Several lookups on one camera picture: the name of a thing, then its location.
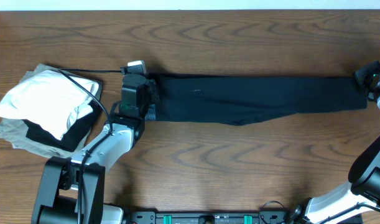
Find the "black leggings with red waistband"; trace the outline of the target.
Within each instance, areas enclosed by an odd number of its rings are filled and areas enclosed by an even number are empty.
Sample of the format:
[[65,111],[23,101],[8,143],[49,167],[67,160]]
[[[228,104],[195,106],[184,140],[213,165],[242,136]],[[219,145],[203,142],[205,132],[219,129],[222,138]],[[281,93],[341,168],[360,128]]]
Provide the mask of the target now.
[[153,73],[160,100],[148,121],[260,123],[299,113],[332,113],[367,107],[349,77],[225,77]]

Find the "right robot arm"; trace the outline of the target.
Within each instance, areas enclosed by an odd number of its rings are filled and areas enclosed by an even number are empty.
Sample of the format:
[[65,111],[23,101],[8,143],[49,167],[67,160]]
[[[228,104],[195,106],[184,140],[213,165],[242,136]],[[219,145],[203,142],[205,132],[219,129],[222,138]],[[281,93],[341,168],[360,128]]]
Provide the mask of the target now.
[[[353,75],[380,110],[380,62],[371,62]],[[299,205],[285,222],[340,223],[369,211],[380,213],[380,136],[354,161],[344,184]]]

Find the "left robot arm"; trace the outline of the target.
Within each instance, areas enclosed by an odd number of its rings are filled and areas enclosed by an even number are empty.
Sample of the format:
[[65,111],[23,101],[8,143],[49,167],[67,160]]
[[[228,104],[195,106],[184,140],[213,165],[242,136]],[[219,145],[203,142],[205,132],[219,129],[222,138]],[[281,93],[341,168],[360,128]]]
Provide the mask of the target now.
[[125,74],[121,101],[107,114],[99,135],[72,157],[45,163],[31,222],[129,223],[123,208],[104,203],[105,176],[140,140],[156,99],[155,82],[146,74]]

